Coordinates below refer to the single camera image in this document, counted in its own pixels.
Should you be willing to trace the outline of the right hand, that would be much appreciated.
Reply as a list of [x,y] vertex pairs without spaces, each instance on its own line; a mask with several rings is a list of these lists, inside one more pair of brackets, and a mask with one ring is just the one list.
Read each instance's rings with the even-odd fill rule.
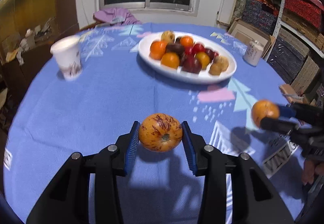
[[304,169],[302,172],[303,185],[313,184],[315,175],[320,175],[321,171],[321,164],[317,165],[314,161],[306,159],[304,161]]

